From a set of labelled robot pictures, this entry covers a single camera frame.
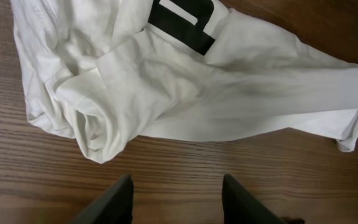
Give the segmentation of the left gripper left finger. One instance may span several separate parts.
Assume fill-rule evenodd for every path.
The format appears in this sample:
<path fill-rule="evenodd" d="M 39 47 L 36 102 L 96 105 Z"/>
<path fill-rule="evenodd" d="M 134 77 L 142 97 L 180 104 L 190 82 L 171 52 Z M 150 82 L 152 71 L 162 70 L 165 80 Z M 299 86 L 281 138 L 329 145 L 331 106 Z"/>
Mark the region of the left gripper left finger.
<path fill-rule="evenodd" d="M 69 224 L 131 224 L 133 199 L 133 180 L 130 175 L 123 175 Z"/>

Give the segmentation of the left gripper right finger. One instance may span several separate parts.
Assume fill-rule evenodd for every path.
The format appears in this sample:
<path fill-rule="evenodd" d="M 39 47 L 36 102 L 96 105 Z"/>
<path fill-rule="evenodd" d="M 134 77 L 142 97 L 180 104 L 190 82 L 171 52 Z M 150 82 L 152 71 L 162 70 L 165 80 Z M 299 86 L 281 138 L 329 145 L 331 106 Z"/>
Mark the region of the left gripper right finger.
<path fill-rule="evenodd" d="M 232 175 L 223 177 L 221 199 L 224 224 L 285 224 Z"/>

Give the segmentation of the white polo shirt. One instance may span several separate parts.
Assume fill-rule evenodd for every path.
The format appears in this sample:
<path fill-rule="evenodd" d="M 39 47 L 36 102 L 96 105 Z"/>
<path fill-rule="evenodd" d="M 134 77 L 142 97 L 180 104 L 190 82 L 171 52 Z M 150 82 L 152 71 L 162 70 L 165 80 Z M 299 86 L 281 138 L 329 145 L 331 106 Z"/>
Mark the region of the white polo shirt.
<path fill-rule="evenodd" d="M 136 136 L 358 138 L 358 64 L 219 1 L 11 3 L 27 120 L 110 161 Z"/>

